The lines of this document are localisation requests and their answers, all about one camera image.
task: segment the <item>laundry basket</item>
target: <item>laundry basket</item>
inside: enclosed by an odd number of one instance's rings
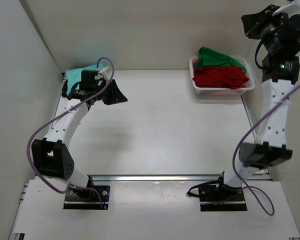
[[[248,90],[252,90],[255,88],[255,80],[251,73],[251,69],[247,60],[245,60],[241,56],[231,56],[233,59],[237,60],[239,63],[245,66],[246,75],[249,78],[249,81],[244,84],[245,87],[238,89],[230,89],[230,88],[213,88],[213,87],[198,87],[195,83],[194,79],[194,65],[198,62],[198,57],[193,56],[190,58],[189,67],[190,67],[190,76],[192,80],[192,85],[194,87],[195,93],[197,95],[214,95],[214,96],[229,96],[229,95],[241,95]]]

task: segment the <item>purple cable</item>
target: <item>purple cable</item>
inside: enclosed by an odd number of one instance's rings
[[[234,173],[236,174],[236,176],[246,185],[246,187],[244,187],[244,188],[242,188],[241,189],[241,191],[242,190],[244,190],[244,189],[249,189],[250,190],[250,192],[253,194],[253,196],[255,197],[255,199],[257,200],[257,202],[259,203],[259,205],[261,206],[261,208],[263,209],[263,211],[266,213],[266,214],[268,214],[269,216],[273,216],[273,215],[275,215],[275,207],[274,207],[274,204],[273,204],[273,202],[271,201],[271,199],[270,199],[270,197],[263,191],[263,190],[261,190],[260,188],[258,188],[258,187],[255,187],[255,186],[249,186],[248,184],[247,184],[247,182],[246,181],[244,181],[244,179],[239,175],[239,173],[237,172],[237,170],[236,170],[236,164],[235,164],[235,162],[236,162],[236,155],[237,155],[237,153],[238,153],[238,151],[239,151],[239,148],[240,148],[240,146],[241,146],[241,144],[244,142],[244,140],[248,137],[248,135],[250,134],[250,133],[252,133],[252,131],[254,130],[254,129],[256,129],[266,118],[268,118],[271,114],[273,114],[283,103],[284,103],[284,101],[286,101],[292,94],[294,94],[296,91],[298,91],[300,89],[300,85],[298,85],[298,86],[296,86],[294,89],[292,89],[287,95],[285,95],[282,99],[281,99],[281,101],[280,102],[278,102],[277,104],[276,104],[276,106],[274,106],[269,112],[267,112],[244,136],[243,136],[243,138],[239,141],[239,143],[238,143],[238,145],[236,146],[236,148],[235,148],[235,151],[234,151],[234,153],[233,153],[233,157],[232,157],[232,168],[233,168],[233,171],[234,171]],[[262,192],[265,196],[266,196],[266,198],[268,198],[268,200],[269,200],[269,202],[270,202],[270,204],[271,204],[271,207],[272,207],[272,213],[269,213],[266,209],[265,209],[265,207],[263,206],[263,204],[261,203],[261,201],[260,201],[260,199],[257,197],[257,195],[256,195],[256,193],[252,190],[252,189],[257,189],[257,190],[259,190],[260,192]]]
[[[28,141],[28,143],[27,143],[27,145],[26,145],[26,157],[27,157],[27,159],[28,159],[28,161],[29,161],[30,166],[32,167],[33,171],[35,172],[35,174],[37,174],[37,176],[38,176],[45,184],[47,184],[52,190],[56,191],[56,192],[59,193],[59,194],[65,194],[65,193],[68,191],[69,187],[72,187],[73,185],[71,185],[71,184],[67,185],[66,188],[65,188],[65,190],[62,191],[62,190],[57,189],[57,188],[56,188],[55,186],[53,186],[47,179],[45,179],[45,177],[38,171],[38,169],[36,168],[36,166],[35,166],[35,164],[34,164],[34,161],[33,161],[32,158],[31,158],[31,153],[30,153],[31,143],[32,143],[32,141],[34,140],[35,136],[36,136],[40,131],[42,131],[44,128],[46,128],[47,126],[49,126],[49,125],[52,124],[53,122],[57,121],[58,119],[61,119],[62,117],[64,117],[65,115],[67,115],[67,114],[70,113],[71,111],[77,109],[78,107],[80,107],[81,105],[85,104],[86,102],[88,102],[88,101],[90,101],[90,100],[92,100],[92,99],[98,97],[99,95],[101,95],[101,94],[107,89],[107,87],[110,85],[110,83],[111,83],[111,81],[112,81],[112,79],[113,79],[113,77],[114,77],[114,74],[115,74],[115,66],[114,66],[113,62],[112,62],[109,58],[103,56],[103,57],[100,57],[99,60],[98,60],[97,63],[96,63],[96,68],[97,68],[97,69],[98,69],[98,67],[99,67],[99,62],[100,62],[100,60],[102,60],[102,59],[108,60],[109,63],[110,63],[110,65],[111,65],[111,67],[112,67],[112,73],[111,73],[110,79],[109,79],[109,81],[106,83],[106,85],[104,86],[104,88],[103,88],[101,91],[99,91],[98,93],[96,93],[95,95],[92,95],[91,97],[89,97],[89,98],[87,98],[86,100],[84,100],[84,101],[78,103],[77,105],[71,107],[69,110],[67,110],[67,111],[65,111],[65,112],[63,112],[63,113],[61,113],[59,116],[56,116],[54,119],[48,121],[47,123],[45,123],[44,125],[42,125],[41,127],[39,127],[39,128],[38,128],[38,129],[30,136],[30,139],[29,139],[29,141]],[[81,190],[91,190],[91,191],[95,192],[95,193],[97,194],[98,198],[99,198],[101,209],[103,209],[101,196],[100,196],[99,192],[98,192],[96,189],[94,189],[94,188],[92,188],[92,187],[77,187],[77,188],[78,188],[78,189],[81,189]]]

